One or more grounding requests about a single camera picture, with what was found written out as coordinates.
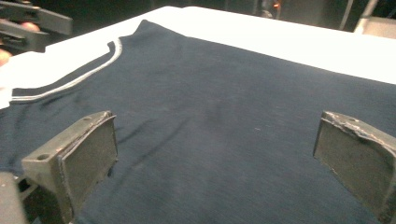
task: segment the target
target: fabric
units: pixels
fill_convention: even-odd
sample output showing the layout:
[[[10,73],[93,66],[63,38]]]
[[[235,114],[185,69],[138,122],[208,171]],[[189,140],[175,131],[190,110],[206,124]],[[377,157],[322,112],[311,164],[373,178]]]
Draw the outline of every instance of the fabric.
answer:
[[[111,110],[119,162],[77,223],[377,223],[313,158],[329,110],[396,135],[393,85],[188,38],[143,21],[71,89],[0,112],[1,171]],[[109,62],[84,65],[32,96]]]

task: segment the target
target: wrinkle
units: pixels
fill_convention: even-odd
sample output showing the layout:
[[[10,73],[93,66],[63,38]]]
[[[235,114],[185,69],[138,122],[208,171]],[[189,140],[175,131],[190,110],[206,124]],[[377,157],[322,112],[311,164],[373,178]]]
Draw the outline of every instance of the wrinkle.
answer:
[[[153,157],[155,154],[157,154],[160,149],[166,145],[169,141],[171,141],[175,136],[177,136],[178,133],[186,126],[190,119],[184,119],[183,121],[180,122],[180,124],[177,125],[177,127],[167,136],[165,137],[157,146],[151,148],[146,154],[141,156],[137,161],[132,162],[126,169],[124,169],[124,173],[120,176],[120,181],[117,181],[114,185],[117,186],[113,190],[109,192],[109,195],[113,196],[116,191],[118,191],[121,186],[124,185],[125,181],[127,180],[127,175],[131,174],[131,171],[142,164],[144,161],[148,160],[149,158]],[[109,198],[107,201],[112,203],[112,201],[115,199],[115,197]]]
[[[125,137],[123,137],[121,140],[119,140],[117,143],[121,144],[123,142],[125,142],[126,140],[136,136],[138,133],[141,133],[145,130],[145,128],[152,123],[153,119],[148,119],[146,121],[144,121],[143,123],[141,123],[139,126],[137,126],[136,129],[132,130],[129,134],[127,134]]]

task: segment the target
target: dark blue garment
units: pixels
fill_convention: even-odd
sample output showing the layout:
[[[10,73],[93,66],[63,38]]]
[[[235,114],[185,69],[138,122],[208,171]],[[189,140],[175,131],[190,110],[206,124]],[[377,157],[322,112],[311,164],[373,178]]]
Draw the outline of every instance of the dark blue garment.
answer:
[[[78,119],[117,115],[120,161],[77,223],[377,223],[312,156],[323,110],[396,135],[394,85],[143,21],[76,87],[0,112],[2,171]],[[54,89],[106,62],[84,65]]]

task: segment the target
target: metal bracket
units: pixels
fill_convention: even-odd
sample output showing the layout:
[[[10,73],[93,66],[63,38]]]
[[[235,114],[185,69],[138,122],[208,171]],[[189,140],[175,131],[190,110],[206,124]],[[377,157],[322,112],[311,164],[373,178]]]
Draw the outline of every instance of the metal bracket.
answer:
[[[396,138],[361,120],[323,112],[314,157],[382,223],[396,223]]]
[[[0,203],[0,210],[6,211],[0,224],[26,223],[17,222],[24,218],[33,222],[38,217],[43,224],[73,221],[94,186],[117,161],[114,118],[108,111],[89,115],[25,157],[19,195],[15,190],[0,191],[1,201],[8,198],[7,202],[16,204],[13,210],[18,210],[17,201],[21,200],[24,213]],[[0,184],[2,181],[7,186],[12,182],[9,174],[0,175]]]

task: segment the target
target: white surface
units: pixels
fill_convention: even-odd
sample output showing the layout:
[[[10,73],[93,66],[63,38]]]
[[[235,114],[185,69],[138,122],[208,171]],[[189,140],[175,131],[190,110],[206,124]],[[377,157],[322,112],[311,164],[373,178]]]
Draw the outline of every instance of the white surface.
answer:
[[[0,68],[0,108],[13,88],[48,85],[106,52],[106,43],[131,35],[142,20],[180,34],[248,49],[346,75],[396,84],[396,40],[199,7],[163,7],[142,16],[28,52]]]

